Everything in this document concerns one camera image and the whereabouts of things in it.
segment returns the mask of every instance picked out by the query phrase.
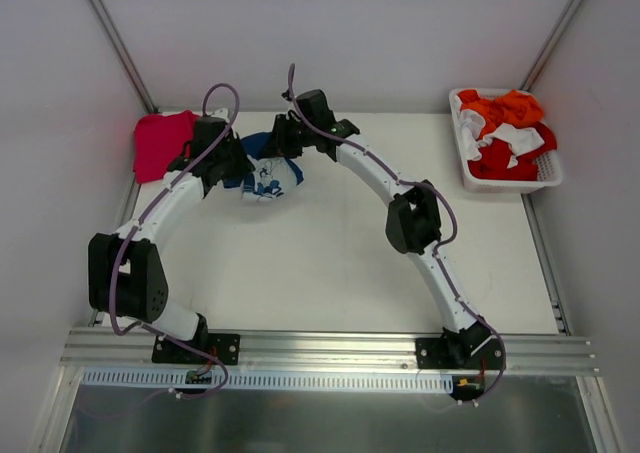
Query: red cloth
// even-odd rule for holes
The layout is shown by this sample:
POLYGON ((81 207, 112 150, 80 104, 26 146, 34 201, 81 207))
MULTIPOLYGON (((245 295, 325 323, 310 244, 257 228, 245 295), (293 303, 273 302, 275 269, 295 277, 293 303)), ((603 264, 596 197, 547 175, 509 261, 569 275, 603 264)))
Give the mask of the red cloth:
POLYGON ((196 118, 198 115, 183 111, 169 116, 147 115, 138 122, 133 132, 136 144, 133 171, 138 183, 162 179, 184 143, 193 138, 196 118))
POLYGON ((467 162, 471 174, 485 180, 536 181, 538 165, 534 160, 547 151, 555 150, 558 143, 553 132, 546 125, 538 122, 531 126, 542 137, 544 145, 531 153, 520 155, 518 164, 513 168, 507 168, 512 155, 509 144, 494 138, 491 145, 479 149, 482 158, 467 162))
POLYGON ((515 90, 493 101, 480 98, 476 90, 463 90, 458 97, 462 101, 461 111, 476 111, 487 122, 478 139, 492 133, 502 123, 509 123, 516 128, 529 128, 544 118, 544 111, 533 96, 515 90))

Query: white tabletop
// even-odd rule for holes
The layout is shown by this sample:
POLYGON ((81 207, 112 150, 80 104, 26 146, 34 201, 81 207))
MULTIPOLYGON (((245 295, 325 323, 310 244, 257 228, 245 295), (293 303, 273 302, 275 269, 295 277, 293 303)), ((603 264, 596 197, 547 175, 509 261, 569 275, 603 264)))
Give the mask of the white tabletop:
MULTIPOLYGON (((406 177, 429 179, 460 224, 447 248, 468 297, 504 333, 557 333, 524 207, 516 194, 462 188, 449 115, 344 114, 406 177)), ((241 136, 273 113, 241 113, 241 136)), ((171 297, 210 328, 437 332, 435 302, 388 243, 386 208, 358 177, 308 149, 304 182, 270 203, 214 188, 162 252, 171 297)), ((143 185, 136 215, 159 182, 143 185)), ((443 235, 450 223, 443 208, 443 235)))

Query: cable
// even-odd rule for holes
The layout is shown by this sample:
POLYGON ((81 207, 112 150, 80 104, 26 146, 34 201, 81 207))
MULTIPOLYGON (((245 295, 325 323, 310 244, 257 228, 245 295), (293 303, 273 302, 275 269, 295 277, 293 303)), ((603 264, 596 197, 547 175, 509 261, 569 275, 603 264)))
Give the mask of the cable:
POLYGON ((502 350, 502 365, 500 367, 500 371, 498 372, 498 375, 496 376, 496 379, 493 381, 491 386, 489 386, 489 388, 482 394, 482 396, 487 395, 490 391, 492 391, 495 388, 495 386, 498 384, 498 382, 502 379, 502 376, 504 375, 504 370, 506 369, 506 366, 507 366, 506 348, 505 348, 504 340, 502 339, 502 336, 497 332, 497 330, 493 328, 491 325, 489 325, 489 323, 487 323, 487 321, 482 316, 480 316, 475 311, 473 311, 471 307, 469 307, 469 305, 467 305, 466 302, 462 300, 462 296, 458 292, 458 289, 453 283, 453 280, 451 279, 451 276, 449 275, 449 272, 447 271, 447 268, 440 257, 440 253, 439 253, 440 248, 444 245, 447 245, 453 242, 453 240, 455 240, 458 236, 458 220, 456 219, 455 213, 453 212, 453 208, 451 208, 451 205, 446 200, 446 198, 432 185, 428 183, 423 183, 421 181, 406 181, 401 179, 384 161, 382 161, 378 156, 376 156, 371 151, 368 151, 363 146, 353 141, 349 141, 348 139, 340 138, 339 136, 332 135, 330 133, 322 131, 321 129, 316 128, 313 124, 311 124, 311 122, 304 116, 304 113, 302 113, 302 110, 300 109, 298 102, 296 100, 296 95, 293 91, 293 79, 295 76, 295 71, 296 71, 296 65, 295 63, 291 63, 291 65, 289 66, 289 74, 288 74, 288 87, 289 87, 288 93, 289 93, 289 97, 291 98, 291 104, 293 105, 293 108, 295 109, 296 114, 298 115, 300 120, 305 124, 307 128, 309 128, 314 133, 317 133, 318 135, 324 136, 325 138, 329 138, 332 141, 346 144, 348 146, 351 146, 352 148, 355 148, 358 151, 361 151, 366 156, 371 158, 380 168, 382 168, 398 184, 404 185, 404 186, 422 188, 424 190, 427 190, 433 193, 436 196, 436 198, 438 198, 440 203, 442 203, 444 208, 447 210, 447 214, 451 219, 451 227, 452 227, 451 236, 449 236, 449 238, 445 240, 438 241, 436 246, 433 248, 433 257, 438 263, 438 266, 440 267, 440 270, 442 271, 442 274, 444 275, 445 280, 447 281, 447 284, 451 288, 451 291, 453 292, 453 295, 455 296, 456 300, 458 300, 462 308, 467 313, 469 313, 477 322, 479 322, 481 325, 487 328, 491 332, 491 334, 496 337, 500 345, 500 349, 502 350))
MULTIPOLYGON (((182 348, 184 350, 187 350, 187 351, 189 351, 189 352, 191 352, 191 353, 193 353, 195 355, 202 356, 206 360, 211 361, 212 363, 218 365, 220 367, 220 369, 222 370, 222 372, 224 374, 223 380, 218 385, 216 385, 215 387, 208 388, 205 393, 195 394, 195 395, 180 394, 180 393, 178 394, 178 395, 181 395, 181 397, 184 397, 186 399, 205 398, 207 396, 210 396, 210 395, 216 393, 224 385, 226 385, 227 382, 229 381, 229 371, 224 366, 224 364, 220 360, 218 360, 218 358, 216 358, 215 356, 212 356, 209 353, 206 353, 204 351, 200 351, 200 350, 198 350, 196 348, 193 348, 193 347, 187 345, 186 343, 184 343, 184 342, 182 342, 182 341, 180 341, 180 340, 178 340, 176 338, 173 338, 170 335, 166 335, 164 332, 156 330, 155 328, 153 328, 150 325, 143 324, 140 321, 136 321, 136 322, 132 323, 131 325, 127 326, 126 328, 120 329, 120 326, 118 325, 118 318, 117 318, 117 315, 116 315, 116 291, 117 291, 117 283, 118 283, 118 273, 120 272, 120 265, 122 264, 122 259, 124 258, 125 251, 127 250, 127 247, 129 246, 129 243, 131 243, 131 241, 132 241, 133 237, 135 236, 136 232, 138 232, 138 230, 142 227, 142 225, 144 224, 146 219, 149 217, 151 212, 158 206, 158 204, 164 199, 164 197, 169 194, 171 189, 173 189, 173 187, 176 186, 180 182, 180 180, 182 180, 182 178, 184 178, 184 176, 187 173, 189 173, 195 166, 197 166, 198 163, 200 163, 209 153, 211 153, 211 151, 213 151, 213 149, 216 146, 218 146, 220 144, 220 142, 231 131, 231 126, 233 125, 233 123, 236 120, 236 117, 238 116, 238 111, 239 111, 239 108, 240 108, 240 95, 238 95, 238 92, 236 91, 236 89, 233 86, 229 85, 228 83, 218 83, 218 84, 212 86, 209 89, 209 91, 207 91, 207 94, 205 95, 205 99, 204 99, 204 103, 203 103, 203 115, 204 115, 204 109, 206 108, 206 105, 207 105, 207 101, 209 100, 209 96, 219 88, 226 88, 234 96, 235 107, 234 107, 234 110, 233 110, 233 114, 229 118, 229 122, 224 127, 224 129, 222 130, 222 133, 220 133, 220 135, 218 135, 218 137, 215 139, 215 141, 213 141, 213 143, 211 143, 211 145, 209 145, 195 160, 190 162, 189 165, 187 165, 186 168, 184 170, 182 170, 169 183, 168 187, 165 187, 162 191, 160 191, 160 193, 158 193, 158 195, 149 203, 149 205, 147 205, 147 207, 144 209, 142 214, 138 217, 137 224, 131 227, 131 230, 129 231, 129 233, 125 237, 124 241, 120 245, 120 248, 118 249, 115 261, 113 263, 113 269, 111 270, 111 281, 109 283, 109 318, 111 320, 111 327, 113 328, 113 332, 116 335, 124 336, 129 331, 131 331, 133 328, 141 326, 143 329, 149 331, 150 333, 153 333, 156 336, 164 336, 167 340, 169 340, 170 342, 174 343, 175 345, 179 346, 180 348, 182 348)), ((141 406, 142 404, 144 404, 147 401, 149 401, 151 398, 154 398, 155 396, 157 396, 156 393, 154 393, 154 394, 150 395, 149 397, 145 398, 145 400, 143 400, 143 402, 140 403, 138 406, 141 406)))

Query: white plastic basket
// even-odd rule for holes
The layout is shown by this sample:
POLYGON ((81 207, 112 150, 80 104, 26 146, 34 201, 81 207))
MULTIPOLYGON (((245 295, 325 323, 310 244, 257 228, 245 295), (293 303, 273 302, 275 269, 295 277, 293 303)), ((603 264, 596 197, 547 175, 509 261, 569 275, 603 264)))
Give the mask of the white plastic basket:
MULTIPOLYGON (((465 189, 469 191, 482 191, 490 193, 520 193, 527 194, 544 188, 545 186, 558 186, 562 182, 562 169, 560 168, 560 157, 558 152, 548 151, 536 158, 535 163, 538 165, 538 179, 536 181, 509 181, 509 180, 484 180, 476 178, 469 171, 469 165, 465 159, 464 143, 462 141, 462 132, 460 130, 460 112, 455 101, 458 93, 468 88, 457 88, 449 93, 449 105, 451 106, 451 117, 453 119, 453 128, 455 130, 456 143, 458 145, 458 157, 462 167, 462 181, 465 189)), ((498 88, 473 88, 478 92, 481 98, 493 100, 502 95, 506 95, 511 90, 498 88)))

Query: white wall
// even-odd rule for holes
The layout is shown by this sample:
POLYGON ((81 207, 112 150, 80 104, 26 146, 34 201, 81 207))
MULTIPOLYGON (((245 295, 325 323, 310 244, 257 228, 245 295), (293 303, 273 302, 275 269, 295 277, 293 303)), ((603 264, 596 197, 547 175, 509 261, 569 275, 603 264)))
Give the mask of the white wall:
POLYGON ((640 451, 640 4, 588 0, 534 89, 564 160, 536 194, 575 333, 593 336, 630 451, 640 451))
POLYGON ((0 0, 0 451, 27 451, 142 115, 85 0, 0 0))
POLYGON ((282 108, 289 63, 341 111, 445 111, 460 86, 518 87, 568 0, 104 0, 161 107, 212 81, 282 108))

